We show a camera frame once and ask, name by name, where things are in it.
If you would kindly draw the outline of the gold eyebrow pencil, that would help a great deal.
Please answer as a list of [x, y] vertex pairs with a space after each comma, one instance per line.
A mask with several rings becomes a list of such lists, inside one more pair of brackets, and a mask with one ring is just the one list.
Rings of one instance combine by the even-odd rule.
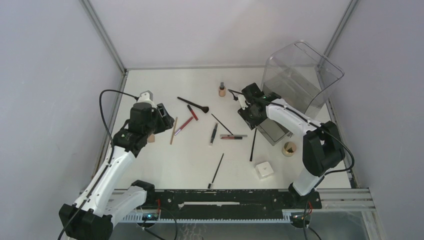
[[176, 128], [177, 128], [177, 122], [178, 122], [178, 117], [175, 118], [174, 123], [173, 123], [173, 129], [172, 129], [170, 142], [169, 142], [170, 145], [173, 144], [173, 140], [174, 140], [174, 136], [175, 136], [175, 132], [176, 132]]

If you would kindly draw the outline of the black concealer tube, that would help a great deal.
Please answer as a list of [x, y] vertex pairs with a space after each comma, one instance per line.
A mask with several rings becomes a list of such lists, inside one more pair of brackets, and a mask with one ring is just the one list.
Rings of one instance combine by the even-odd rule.
[[213, 145], [214, 139], [215, 139], [216, 134], [217, 134], [217, 128], [218, 128], [218, 123], [215, 123], [213, 130], [212, 130], [212, 133], [211, 133], [210, 141], [209, 141], [210, 146]]

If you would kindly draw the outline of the red lip gloss silver cap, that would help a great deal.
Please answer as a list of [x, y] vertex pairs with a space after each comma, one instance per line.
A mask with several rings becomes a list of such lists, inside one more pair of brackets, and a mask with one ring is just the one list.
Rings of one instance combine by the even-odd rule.
[[176, 136], [181, 130], [183, 130], [192, 120], [194, 119], [194, 117], [190, 117], [189, 119], [187, 119], [175, 132], [174, 132], [174, 136]]

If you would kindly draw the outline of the clear acrylic organizer box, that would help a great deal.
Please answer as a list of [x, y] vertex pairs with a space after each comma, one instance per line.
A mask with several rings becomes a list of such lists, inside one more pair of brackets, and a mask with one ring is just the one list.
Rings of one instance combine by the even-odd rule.
[[320, 122], [331, 119], [327, 102], [344, 71], [304, 40], [274, 52], [266, 61], [260, 89]]

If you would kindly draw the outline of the black makeup brush front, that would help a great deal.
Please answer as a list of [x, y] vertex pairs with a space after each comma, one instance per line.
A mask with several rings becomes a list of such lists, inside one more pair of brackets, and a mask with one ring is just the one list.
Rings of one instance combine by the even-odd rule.
[[210, 182], [210, 183], [208, 184], [208, 186], [207, 186], [207, 189], [208, 189], [208, 190], [211, 190], [211, 189], [213, 188], [213, 184], [214, 184], [215, 179], [216, 179], [216, 177], [217, 177], [217, 174], [218, 174], [219, 168], [220, 168], [220, 166], [221, 166], [221, 163], [222, 163], [222, 161], [223, 161], [224, 155], [225, 155], [225, 154], [224, 154], [224, 153], [222, 153], [221, 158], [220, 158], [220, 160], [219, 160], [219, 163], [218, 163], [218, 165], [217, 165], [217, 167], [216, 167], [216, 170], [215, 170], [215, 172], [214, 172], [213, 178], [212, 178], [211, 182]]

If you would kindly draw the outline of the red lip gloss black cap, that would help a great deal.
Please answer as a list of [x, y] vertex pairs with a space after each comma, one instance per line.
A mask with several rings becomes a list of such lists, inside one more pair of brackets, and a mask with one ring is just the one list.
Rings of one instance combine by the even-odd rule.
[[196, 121], [198, 121], [198, 120], [199, 120], [199, 118], [197, 117], [197, 115], [195, 114], [195, 112], [193, 111], [192, 107], [191, 107], [189, 104], [187, 105], [187, 108], [188, 108], [188, 110], [190, 111], [190, 113], [191, 113], [192, 117], [193, 117]]

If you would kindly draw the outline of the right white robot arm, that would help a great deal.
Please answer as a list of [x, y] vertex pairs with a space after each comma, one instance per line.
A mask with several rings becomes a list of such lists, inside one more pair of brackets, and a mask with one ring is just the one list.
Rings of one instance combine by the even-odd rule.
[[354, 158], [341, 141], [339, 129], [332, 121], [320, 122], [295, 109], [275, 92], [265, 93], [256, 83], [242, 91], [232, 91], [240, 104], [238, 114], [250, 129], [271, 120], [302, 138], [303, 169], [290, 184], [289, 203], [302, 208], [325, 176], [337, 173], [335, 167], [346, 157]]

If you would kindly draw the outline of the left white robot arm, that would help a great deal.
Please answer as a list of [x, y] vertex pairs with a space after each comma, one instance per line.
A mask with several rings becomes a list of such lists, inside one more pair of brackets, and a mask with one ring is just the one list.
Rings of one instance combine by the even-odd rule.
[[148, 138], [171, 129], [174, 125], [162, 103], [137, 102], [130, 109], [130, 117], [115, 133], [109, 157], [83, 193], [73, 204], [63, 204], [59, 218], [63, 225], [58, 238], [64, 235], [76, 240], [107, 240], [116, 224], [132, 209], [153, 207], [157, 196], [137, 184], [129, 187], [114, 205], [109, 199], [126, 169], [135, 161]]

